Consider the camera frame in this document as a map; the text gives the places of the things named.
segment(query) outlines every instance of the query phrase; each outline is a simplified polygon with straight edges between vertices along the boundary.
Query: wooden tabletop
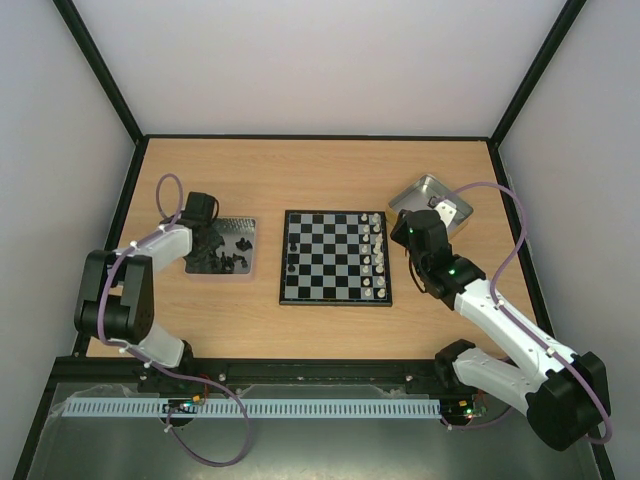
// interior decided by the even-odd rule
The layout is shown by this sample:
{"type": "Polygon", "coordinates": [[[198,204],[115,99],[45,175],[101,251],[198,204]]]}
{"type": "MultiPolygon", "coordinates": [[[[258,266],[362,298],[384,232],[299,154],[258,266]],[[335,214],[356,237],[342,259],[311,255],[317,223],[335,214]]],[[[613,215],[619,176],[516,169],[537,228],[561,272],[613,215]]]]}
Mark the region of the wooden tabletop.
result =
{"type": "MultiPolygon", "coordinates": [[[[500,349],[442,302],[418,292],[403,249],[391,243],[392,307],[279,305],[284,211],[379,210],[430,173],[450,188],[495,181],[486,144],[440,141],[152,139],[121,245],[156,228],[155,187],[177,174],[189,191],[214,195],[221,216],[258,220],[255,278],[246,284],[195,282],[175,261],[154,278],[155,321],[187,340],[198,357],[417,359],[465,338],[493,355],[500,349]]],[[[500,194],[462,194],[475,209],[452,240],[454,252],[493,275],[513,248],[500,194]]],[[[166,182],[162,202],[173,211],[177,190],[166,182]]],[[[498,286],[534,319],[519,263],[498,286]]],[[[95,339],[91,356],[116,356],[95,339]]]]}

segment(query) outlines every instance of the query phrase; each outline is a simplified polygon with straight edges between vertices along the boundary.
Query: white robotic arm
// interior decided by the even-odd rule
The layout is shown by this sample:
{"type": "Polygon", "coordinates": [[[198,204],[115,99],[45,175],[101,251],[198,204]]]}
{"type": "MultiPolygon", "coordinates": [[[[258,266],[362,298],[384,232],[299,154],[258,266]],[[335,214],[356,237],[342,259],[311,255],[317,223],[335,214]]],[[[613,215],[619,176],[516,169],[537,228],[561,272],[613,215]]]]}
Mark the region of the white robotic arm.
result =
{"type": "Polygon", "coordinates": [[[119,263],[109,289],[122,286],[121,295],[109,293],[101,321],[107,341],[166,368],[177,368],[192,356],[187,342],[172,336],[154,322],[153,275],[194,248],[194,231],[203,232],[213,222],[216,200],[191,192],[176,224],[160,225],[140,242],[114,251],[96,250],[86,259],[74,323],[78,332],[99,337],[98,318],[109,272],[119,263]]]}
{"type": "MultiPolygon", "coordinates": [[[[437,210],[451,213],[452,208],[447,205],[437,210]]],[[[400,212],[391,239],[409,251],[410,268],[424,284],[424,293],[480,327],[507,353],[509,363],[458,340],[436,355],[439,380],[448,388],[462,383],[499,398],[525,415],[545,443],[556,450],[566,449],[597,426],[602,416],[580,381],[558,358],[578,372],[610,413],[604,364],[593,353],[577,355],[544,333],[498,292],[494,292],[496,305],[484,272],[453,254],[446,228],[451,215],[442,213],[400,212]]]]}

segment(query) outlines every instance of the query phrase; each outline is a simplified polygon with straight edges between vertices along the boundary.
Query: black chess piece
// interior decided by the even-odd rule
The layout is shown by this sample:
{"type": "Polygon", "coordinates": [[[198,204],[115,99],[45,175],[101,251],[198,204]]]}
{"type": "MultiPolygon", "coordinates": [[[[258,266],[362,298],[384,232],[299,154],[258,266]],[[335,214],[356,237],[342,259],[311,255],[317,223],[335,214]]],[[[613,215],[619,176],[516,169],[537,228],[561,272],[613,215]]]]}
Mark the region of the black chess piece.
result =
{"type": "Polygon", "coordinates": [[[238,250],[241,252],[246,252],[250,248],[253,248],[253,245],[251,245],[249,240],[245,240],[244,237],[241,237],[240,240],[236,242],[236,247],[238,247],[238,250]]]}

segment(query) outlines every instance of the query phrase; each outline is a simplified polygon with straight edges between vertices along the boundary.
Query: white wall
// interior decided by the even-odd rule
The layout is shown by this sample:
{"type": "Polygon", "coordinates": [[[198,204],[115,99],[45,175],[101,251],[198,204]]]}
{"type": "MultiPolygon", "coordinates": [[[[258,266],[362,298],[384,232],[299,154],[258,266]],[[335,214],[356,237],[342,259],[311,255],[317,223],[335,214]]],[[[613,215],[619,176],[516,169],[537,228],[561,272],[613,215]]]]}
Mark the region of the white wall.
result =
{"type": "Polygon", "coordinates": [[[607,365],[622,480],[640,471],[639,19],[587,2],[501,149],[557,335],[607,365]]]}
{"type": "Polygon", "coordinates": [[[71,351],[88,251],[104,244],[133,144],[53,2],[0,15],[0,478],[56,355],[71,351]]]}
{"type": "Polygon", "coordinates": [[[564,0],[76,0],[146,133],[490,135],[564,0]]]}

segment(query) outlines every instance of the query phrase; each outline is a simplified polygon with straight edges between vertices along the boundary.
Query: metal tin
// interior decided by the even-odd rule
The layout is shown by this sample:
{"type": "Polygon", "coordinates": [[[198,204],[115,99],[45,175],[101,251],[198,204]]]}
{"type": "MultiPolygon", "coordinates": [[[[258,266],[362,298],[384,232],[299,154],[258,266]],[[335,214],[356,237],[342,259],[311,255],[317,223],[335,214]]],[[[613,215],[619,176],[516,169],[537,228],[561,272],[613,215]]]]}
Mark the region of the metal tin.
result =
{"type": "MultiPolygon", "coordinates": [[[[387,221],[393,226],[398,220],[398,214],[401,210],[430,209],[429,200],[432,197],[442,197],[449,193],[451,193],[451,189],[443,185],[437,178],[425,175],[389,202],[386,209],[387,221]]],[[[453,221],[447,228],[449,237],[453,237],[466,225],[473,213],[473,207],[458,195],[447,197],[447,200],[452,202],[457,209],[453,221]]]]}
{"type": "Polygon", "coordinates": [[[229,257],[233,254],[242,255],[247,260],[247,267],[243,268],[240,263],[237,262],[232,274],[189,273],[187,276],[192,280],[203,280],[207,282],[246,282],[253,280],[257,243],[256,219],[250,217],[218,217],[214,227],[225,241],[224,246],[218,247],[217,253],[220,254],[220,252],[224,252],[225,255],[229,257]],[[236,247],[236,242],[241,238],[249,240],[253,248],[244,252],[240,251],[236,247]]]}

